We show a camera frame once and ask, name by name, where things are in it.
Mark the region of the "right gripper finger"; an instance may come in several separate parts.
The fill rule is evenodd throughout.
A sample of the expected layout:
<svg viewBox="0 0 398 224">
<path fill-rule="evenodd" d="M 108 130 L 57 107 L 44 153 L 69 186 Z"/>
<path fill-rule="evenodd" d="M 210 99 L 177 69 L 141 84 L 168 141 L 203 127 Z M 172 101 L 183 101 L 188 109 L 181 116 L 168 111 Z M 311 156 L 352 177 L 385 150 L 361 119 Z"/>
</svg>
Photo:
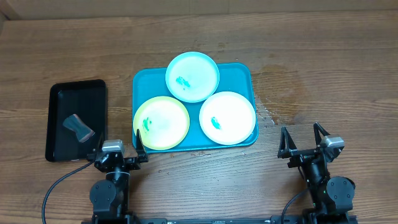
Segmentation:
<svg viewBox="0 0 398 224">
<path fill-rule="evenodd" d="M 279 152 L 293 152 L 296 150 L 297 147 L 293 142 L 293 139 L 291 138 L 287 128 L 283 126 L 281 128 Z"/>
<path fill-rule="evenodd" d="M 322 136 L 323 137 L 329 136 L 330 133 L 327 132 L 318 122 L 315 122 L 313 124 L 313 130 L 314 130 L 316 145 L 317 146 L 325 146 L 326 142 L 322 138 Z"/>
</svg>

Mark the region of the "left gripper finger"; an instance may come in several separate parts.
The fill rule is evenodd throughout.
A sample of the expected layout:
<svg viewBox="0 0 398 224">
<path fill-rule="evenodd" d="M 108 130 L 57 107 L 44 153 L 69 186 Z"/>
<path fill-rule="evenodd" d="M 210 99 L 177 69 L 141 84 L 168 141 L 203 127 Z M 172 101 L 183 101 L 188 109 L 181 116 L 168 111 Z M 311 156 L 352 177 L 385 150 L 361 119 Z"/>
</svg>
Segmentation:
<svg viewBox="0 0 398 224">
<path fill-rule="evenodd" d="M 96 147 L 96 152 L 100 152 L 104 143 L 104 133 L 101 133 L 98 139 L 98 144 Z"/>
<path fill-rule="evenodd" d="M 147 157 L 145 146 L 143 145 L 140 130 L 136 130 L 136 152 L 138 157 Z"/>
</svg>

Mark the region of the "dark scrubbing sponge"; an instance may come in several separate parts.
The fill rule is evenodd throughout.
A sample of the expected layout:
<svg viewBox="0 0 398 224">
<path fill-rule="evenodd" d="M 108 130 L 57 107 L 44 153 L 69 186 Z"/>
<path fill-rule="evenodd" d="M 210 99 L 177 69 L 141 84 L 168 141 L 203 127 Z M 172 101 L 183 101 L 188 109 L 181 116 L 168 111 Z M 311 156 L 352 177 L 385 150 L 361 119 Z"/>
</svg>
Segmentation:
<svg viewBox="0 0 398 224">
<path fill-rule="evenodd" d="M 63 126 L 76 135 L 78 142 L 83 143 L 89 140 L 95 132 L 89 128 L 77 114 L 72 114 L 63 121 Z"/>
</svg>

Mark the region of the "yellow-green plate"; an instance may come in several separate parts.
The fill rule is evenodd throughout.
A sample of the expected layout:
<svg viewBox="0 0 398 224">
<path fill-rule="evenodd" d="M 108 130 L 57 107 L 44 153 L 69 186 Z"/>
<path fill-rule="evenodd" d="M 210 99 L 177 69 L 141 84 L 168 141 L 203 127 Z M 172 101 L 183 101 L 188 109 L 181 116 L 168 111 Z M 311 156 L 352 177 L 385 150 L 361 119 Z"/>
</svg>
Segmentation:
<svg viewBox="0 0 398 224">
<path fill-rule="evenodd" d="M 180 144 L 190 127 L 186 107 L 175 98 L 156 96 L 138 107 L 133 117 L 133 131 L 138 141 L 149 149 L 163 151 Z"/>
</svg>

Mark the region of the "white plate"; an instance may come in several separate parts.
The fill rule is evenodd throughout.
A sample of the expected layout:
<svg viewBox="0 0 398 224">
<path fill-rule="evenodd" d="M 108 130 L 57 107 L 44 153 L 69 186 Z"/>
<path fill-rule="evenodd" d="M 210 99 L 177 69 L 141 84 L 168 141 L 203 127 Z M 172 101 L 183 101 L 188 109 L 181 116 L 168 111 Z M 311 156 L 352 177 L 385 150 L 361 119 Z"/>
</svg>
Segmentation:
<svg viewBox="0 0 398 224">
<path fill-rule="evenodd" d="M 256 113 L 243 95 L 222 91 L 205 100 L 199 112 L 199 123 L 210 140 L 230 146 L 245 141 L 252 134 Z"/>
</svg>

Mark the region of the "light blue plate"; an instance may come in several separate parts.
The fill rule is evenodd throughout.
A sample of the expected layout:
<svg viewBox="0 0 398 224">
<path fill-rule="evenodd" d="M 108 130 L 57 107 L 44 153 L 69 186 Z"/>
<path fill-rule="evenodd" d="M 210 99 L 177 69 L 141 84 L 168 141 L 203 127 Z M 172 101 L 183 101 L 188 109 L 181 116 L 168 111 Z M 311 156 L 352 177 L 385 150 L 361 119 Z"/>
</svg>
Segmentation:
<svg viewBox="0 0 398 224">
<path fill-rule="evenodd" d="M 168 65 L 165 82 L 169 92 L 187 103 L 198 103 L 209 98 L 220 82 L 220 71 L 215 61 L 201 52 L 185 52 Z"/>
</svg>

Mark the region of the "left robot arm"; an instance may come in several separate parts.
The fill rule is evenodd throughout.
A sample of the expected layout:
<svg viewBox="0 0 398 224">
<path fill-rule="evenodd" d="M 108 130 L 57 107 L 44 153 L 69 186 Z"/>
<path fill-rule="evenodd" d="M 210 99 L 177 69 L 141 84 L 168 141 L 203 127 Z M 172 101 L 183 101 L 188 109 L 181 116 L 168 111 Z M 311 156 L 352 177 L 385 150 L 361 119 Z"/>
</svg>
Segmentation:
<svg viewBox="0 0 398 224">
<path fill-rule="evenodd" d="M 106 140 L 99 143 L 93 156 L 94 166 L 105 173 L 105 179 L 97 181 L 90 190 L 93 204 L 92 223 L 138 224 L 140 219 L 129 210 L 130 171 L 139 170 L 141 164 L 148 162 L 141 134 L 136 134 L 136 157 L 124 156 L 122 140 Z"/>
</svg>

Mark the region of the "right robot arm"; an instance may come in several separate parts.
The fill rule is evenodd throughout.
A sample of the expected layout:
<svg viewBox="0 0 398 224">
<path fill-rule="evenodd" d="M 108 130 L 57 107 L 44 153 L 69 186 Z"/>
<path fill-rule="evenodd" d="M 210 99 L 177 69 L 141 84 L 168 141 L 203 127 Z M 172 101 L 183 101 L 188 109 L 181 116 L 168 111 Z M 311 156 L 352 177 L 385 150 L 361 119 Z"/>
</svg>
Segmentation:
<svg viewBox="0 0 398 224">
<path fill-rule="evenodd" d="M 287 128 L 281 128 L 277 157 L 288 159 L 289 168 L 297 168 L 306 189 L 295 195 L 284 207 L 281 215 L 271 219 L 273 223 L 357 223 L 348 215 L 353 209 L 355 183 L 342 176 L 332 177 L 328 164 L 333 162 L 345 147 L 339 135 L 327 132 L 319 123 L 313 125 L 316 147 L 298 150 Z M 313 207 L 304 209 L 301 215 L 286 216 L 287 209 L 299 197 L 310 194 Z"/>
</svg>

